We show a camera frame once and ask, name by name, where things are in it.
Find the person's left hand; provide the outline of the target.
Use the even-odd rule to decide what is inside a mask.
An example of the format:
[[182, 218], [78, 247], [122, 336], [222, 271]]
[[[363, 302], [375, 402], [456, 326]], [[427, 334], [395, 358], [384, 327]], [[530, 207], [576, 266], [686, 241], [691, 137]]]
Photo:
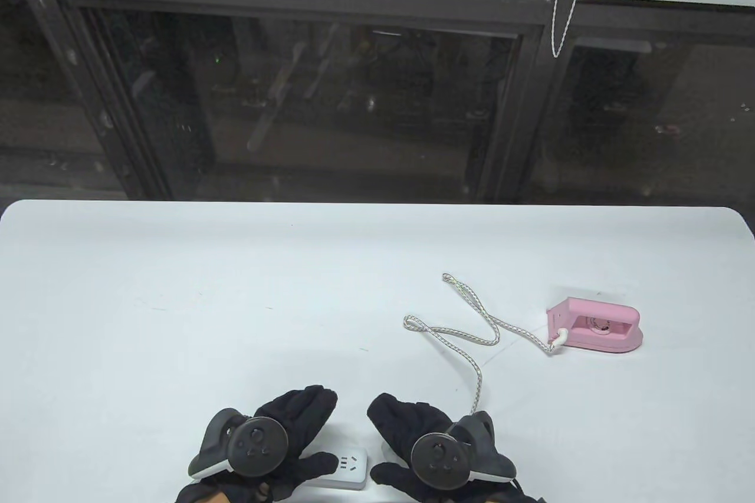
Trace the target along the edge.
[[252, 416], [222, 409], [207, 425], [189, 464], [192, 482], [177, 501], [283, 501], [305, 482], [334, 473], [337, 455], [305, 457], [303, 452], [328, 422], [337, 400], [334, 390], [314, 384], [283, 393]]

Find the person's right hand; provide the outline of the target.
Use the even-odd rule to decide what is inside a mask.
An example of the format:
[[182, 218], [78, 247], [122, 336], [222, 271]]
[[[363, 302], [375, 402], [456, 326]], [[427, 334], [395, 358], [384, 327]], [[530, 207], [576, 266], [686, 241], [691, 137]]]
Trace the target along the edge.
[[532, 502], [517, 481], [512, 460], [499, 453], [489, 414], [477, 411], [453, 422], [424, 402], [381, 393], [367, 409], [399, 463], [376, 463], [375, 484], [420, 502]]

